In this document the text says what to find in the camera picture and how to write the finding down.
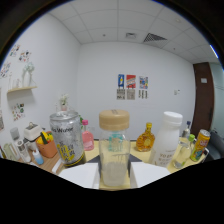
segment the jar lid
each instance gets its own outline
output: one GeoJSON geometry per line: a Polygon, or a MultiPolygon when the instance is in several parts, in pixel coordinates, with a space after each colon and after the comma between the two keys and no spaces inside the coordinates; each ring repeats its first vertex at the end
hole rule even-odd
{"type": "Polygon", "coordinates": [[[163,121],[172,125],[172,126],[180,126],[182,124],[183,116],[181,114],[166,111],[163,115],[163,121]]]}
{"type": "Polygon", "coordinates": [[[119,131],[129,128],[129,113],[125,110],[104,110],[99,114],[100,128],[119,131]]]}

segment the colorful artwork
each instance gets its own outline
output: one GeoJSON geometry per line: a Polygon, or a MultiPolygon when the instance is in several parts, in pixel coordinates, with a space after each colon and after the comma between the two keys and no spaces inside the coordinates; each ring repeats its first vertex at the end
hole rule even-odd
{"type": "Polygon", "coordinates": [[[13,115],[14,121],[24,118],[25,117],[24,103],[22,103],[22,104],[17,103],[15,106],[13,106],[12,107],[12,115],[13,115]]]}
{"type": "Polygon", "coordinates": [[[20,45],[19,44],[15,44],[14,47],[12,48],[12,50],[10,51],[9,56],[15,57],[16,53],[19,50],[19,48],[20,48],[20,45]]]}
{"type": "Polygon", "coordinates": [[[7,77],[10,65],[11,65],[11,62],[7,62],[7,63],[3,64],[2,69],[1,69],[0,78],[7,77]]]}
{"type": "Polygon", "coordinates": [[[128,89],[136,88],[136,81],[135,81],[135,79],[136,79],[136,75],[126,75],[126,83],[127,83],[126,87],[128,89]]]}
{"type": "Polygon", "coordinates": [[[121,74],[118,75],[118,87],[124,88],[124,75],[121,75],[121,74]]]}
{"type": "Polygon", "coordinates": [[[2,118],[2,110],[0,110],[0,132],[4,130],[4,123],[2,118]]]}
{"type": "Polygon", "coordinates": [[[31,56],[31,52],[29,51],[22,51],[20,56],[19,56],[19,61],[20,62],[29,62],[31,56]]]}
{"type": "Polygon", "coordinates": [[[139,81],[140,81],[139,83],[140,89],[148,89],[148,77],[140,76],[139,81]]]}

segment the plastic bottle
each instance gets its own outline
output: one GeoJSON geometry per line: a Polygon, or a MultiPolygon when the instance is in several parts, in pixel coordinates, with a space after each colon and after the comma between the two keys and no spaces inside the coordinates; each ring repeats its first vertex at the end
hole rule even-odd
{"type": "Polygon", "coordinates": [[[176,167],[177,169],[183,168],[187,159],[190,158],[192,153],[192,143],[194,139],[195,136],[191,134],[188,138],[187,144],[181,147],[179,154],[177,155],[177,157],[173,162],[174,167],[176,167]]]}
{"type": "Polygon", "coordinates": [[[179,144],[182,145],[182,146],[184,146],[184,144],[188,144],[188,138],[190,136],[190,125],[191,125],[191,122],[190,121],[187,121],[187,126],[183,130],[183,133],[181,135],[182,139],[179,142],[179,144]]]}
{"type": "Polygon", "coordinates": [[[180,125],[183,116],[178,113],[164,112],[163,123],[156,136],[149,157],[149,163],[167,167],[170,163],[179,142],[180,125]]]}
{"type": "Polygon", "coordinates": [[[125,181],[131,145],[127,133],[129,118],[125,110],[104,110],[99,114],[100,163],[103,183],[107,186],[120,186],[125,181]]]}
{"type": "Polygon", "coordinates": [[[41,165],[44,163],[44,160],[39,152],[39,150],[36,148],[35,151],[33,151],[33,156],[34,156],[34,159],[36,160],[36,162],[41,165]]]}
{"type": "Polygon", "coordinates": [[[84,150],[90,151],[94,149],[93,134],[87,130],[88,120],[82,120],[82,125],[83,125],[82,139],[84,150]]]}

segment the pink object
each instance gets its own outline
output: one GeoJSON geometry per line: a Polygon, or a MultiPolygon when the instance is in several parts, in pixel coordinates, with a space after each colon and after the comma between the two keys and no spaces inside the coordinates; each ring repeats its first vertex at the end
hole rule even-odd
{"type": "Polygon", "coordinates": [[[86,130],[86,125],[88,125],[88,120],[82,120],[83,124],[83,132],[82,132],[82,140],[85,151],[90,151],[94,149],[94,138],[93,134],[90,131],[86,130]]]}

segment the can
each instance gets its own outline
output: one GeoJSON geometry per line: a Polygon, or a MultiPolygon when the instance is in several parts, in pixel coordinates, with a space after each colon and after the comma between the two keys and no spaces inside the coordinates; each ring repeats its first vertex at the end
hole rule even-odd
{"type": "Polygon", "coordinates": [[[59,111],[50,115],[54,143],[65,167],[86,163],[80,118],[75,111],[59,111]]]}
{"type": "Polygon", "coordinates": [[[198,133],[197,141],[190,156],[192,161],[197,162],[201,158],[206,146],[208,145],[209,139],[210,133],[206,130],[201,129],[198,133]]]}

